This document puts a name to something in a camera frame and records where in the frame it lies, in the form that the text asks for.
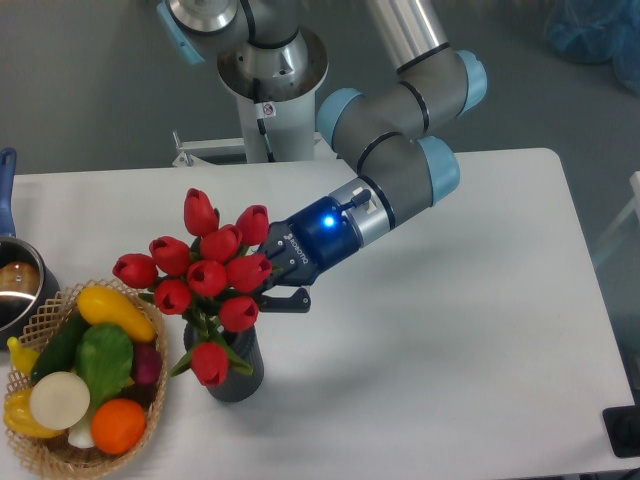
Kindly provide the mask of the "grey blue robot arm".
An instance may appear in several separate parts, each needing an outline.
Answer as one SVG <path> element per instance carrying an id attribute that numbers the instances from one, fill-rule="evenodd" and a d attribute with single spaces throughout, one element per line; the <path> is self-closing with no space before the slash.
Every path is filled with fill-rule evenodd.
<path id="1" fill-rule="evenodd" d="M 485 96 L 482 63 L 451 49 L 428 1 L 366 5 L 398 81 L 369 98 L 340 89 L 317 103 L 328 71 L 321 39 L 293 1 L 162 1 L 186 61 L 213 61 L 235 97 L 246 159 L 308 160 L 322 138 L 355 178 L 286 220 L 259 250 L 275 271 L 254 292 L 265 312 L 305 312 L 308 287 L 341 261 L 454 191 L 457 159 L 431 131 Z"/>

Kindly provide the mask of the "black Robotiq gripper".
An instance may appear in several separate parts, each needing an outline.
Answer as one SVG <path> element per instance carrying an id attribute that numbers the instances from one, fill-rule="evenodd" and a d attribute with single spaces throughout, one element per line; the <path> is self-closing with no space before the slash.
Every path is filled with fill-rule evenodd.
<path id="1" fill-rule="evenodd" d="M 343 215 L 343 207 L 332 197 L 323 197 L 289 218 L 269 225 L 260 252 L 271 262 L 273 272 L 265 282 L 298 287 L 291 296 L 259 295 L 257 304 L 265 313 L 307 313 L 311 297 L 307 288 L 317 277 L 342 262 L 361 247 L 355 227 Z"/>

